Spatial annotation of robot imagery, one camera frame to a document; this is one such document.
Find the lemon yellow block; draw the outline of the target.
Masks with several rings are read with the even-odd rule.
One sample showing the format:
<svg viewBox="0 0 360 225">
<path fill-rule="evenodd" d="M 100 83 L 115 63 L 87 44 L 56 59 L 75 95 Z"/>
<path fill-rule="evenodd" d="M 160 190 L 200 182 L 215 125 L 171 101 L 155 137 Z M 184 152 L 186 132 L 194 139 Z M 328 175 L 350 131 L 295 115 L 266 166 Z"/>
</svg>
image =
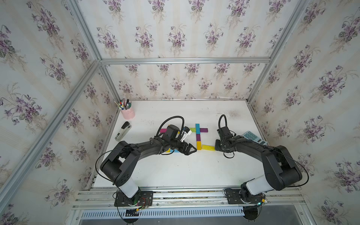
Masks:
<svg viewBox="0 0 360 225">
<path fill-rule="evenodd" d="M 215 151 L 215 147 L 211 146 L 211 145 L 202 145 L 202 150 L 206 150 L 206 151 Z"/>
</svg>

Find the teal wooden block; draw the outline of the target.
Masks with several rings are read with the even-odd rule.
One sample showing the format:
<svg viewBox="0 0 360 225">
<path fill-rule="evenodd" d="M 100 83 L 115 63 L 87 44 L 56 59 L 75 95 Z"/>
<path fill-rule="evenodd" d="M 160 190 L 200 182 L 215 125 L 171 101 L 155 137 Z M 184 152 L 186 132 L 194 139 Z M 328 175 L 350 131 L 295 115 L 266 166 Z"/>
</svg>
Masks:
<svg viewBox="0 0 360 225">
<path fill-rule="evenodd" d="M 200 133 L 200 124 L 196 124 L 196 134 L 199 135 Z"/>
</svg>

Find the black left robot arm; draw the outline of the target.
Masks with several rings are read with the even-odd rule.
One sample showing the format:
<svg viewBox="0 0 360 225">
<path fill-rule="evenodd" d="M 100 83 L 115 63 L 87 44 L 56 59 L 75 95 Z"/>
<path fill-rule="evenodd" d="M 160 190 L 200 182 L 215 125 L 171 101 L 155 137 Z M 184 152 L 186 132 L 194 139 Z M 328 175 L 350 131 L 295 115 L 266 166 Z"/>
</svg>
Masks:
<svg viewBox="0 0 360 225">
<path fill-rule="evenodd" d="M 185 142 L 190 134 L 192 131 L 189 127 L 179 129 L 175 125 L 169 125 L 164 133 L 158 133 L 147 142 L 130 144 L 121 141 L 102 161 L 100 171 L 128 199 L 137 201 L 140 188 L 132 180 L 131 175 L 138 161 L 153 155 L 161 155 L 169 149 L 186 156 L 195 153 L 197 149 Z"/>
</svg>

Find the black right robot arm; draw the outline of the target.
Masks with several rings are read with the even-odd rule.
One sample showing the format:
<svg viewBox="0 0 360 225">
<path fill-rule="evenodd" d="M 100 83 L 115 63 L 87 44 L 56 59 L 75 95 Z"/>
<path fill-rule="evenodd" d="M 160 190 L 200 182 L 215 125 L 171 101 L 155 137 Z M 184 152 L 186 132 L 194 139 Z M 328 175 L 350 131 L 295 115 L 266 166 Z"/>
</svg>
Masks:
<svg viewBox="0 0 360 225">
<path fill-rule="evenodd" d="M 249 198 L 268 191 L 296 187 L 295 183 L 303 179 L 301 164 L 292 158 L 286 147 L 267 146 L 243 136 L 234 136 L 227 126 L 218 128 L 217 133 L 216 151 L 224 154 L 243 153 L 262 163 L 264 174 L 241 185 L 240 195 L 244 201 L 248 202 Z"/>
</svg>

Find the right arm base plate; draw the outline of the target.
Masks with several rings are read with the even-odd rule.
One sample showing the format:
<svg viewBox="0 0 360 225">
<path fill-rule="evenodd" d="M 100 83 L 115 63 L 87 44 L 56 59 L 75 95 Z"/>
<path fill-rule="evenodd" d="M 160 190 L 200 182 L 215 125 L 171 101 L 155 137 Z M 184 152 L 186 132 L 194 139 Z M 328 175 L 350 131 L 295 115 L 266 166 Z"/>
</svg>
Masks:
<svg viewBox="0 0 360 225">
<path fill-rule="evenodd" d="M 265 201 L 263 193 L 252 195 L 244 189 L 226 188 L 224 194 L 228 204 L 262 204 Z"/>
</svg>

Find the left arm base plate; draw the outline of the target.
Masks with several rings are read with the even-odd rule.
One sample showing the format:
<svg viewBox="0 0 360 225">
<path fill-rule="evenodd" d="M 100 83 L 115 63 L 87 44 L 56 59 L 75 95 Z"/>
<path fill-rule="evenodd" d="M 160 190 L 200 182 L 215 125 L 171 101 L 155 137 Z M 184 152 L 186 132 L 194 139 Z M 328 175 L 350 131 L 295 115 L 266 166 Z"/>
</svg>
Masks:
<svg viewBox="0 0 360 225">
<path fill-rule="evenodd" d="M 117 190 L 113 194 L 114 206 L 115 207 L 149 207 L 152 206 L 153 202 L 153 191 L 137 191 L 132 198 L 127 197 L 123 192 Z"/>
</svg>

